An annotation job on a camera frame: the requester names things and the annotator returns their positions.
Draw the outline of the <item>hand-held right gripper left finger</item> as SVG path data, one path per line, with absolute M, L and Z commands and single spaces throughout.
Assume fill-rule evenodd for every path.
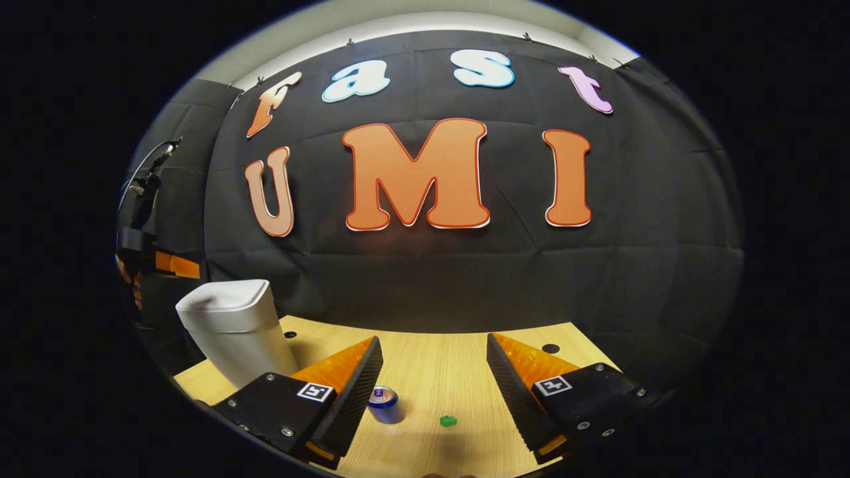
M 213 414 L 279 453 L 334 470 L 367 409 L 382 355 L 371 336 L 291 377 L 261 373 L 213 405 Z

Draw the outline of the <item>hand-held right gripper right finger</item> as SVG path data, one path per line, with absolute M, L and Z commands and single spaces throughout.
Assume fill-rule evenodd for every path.
M 611 365 L 576 366 L 501 333 L 487 336 L 487 363 L 539 465 L 612 441 L 655 405 L 649 388 Z

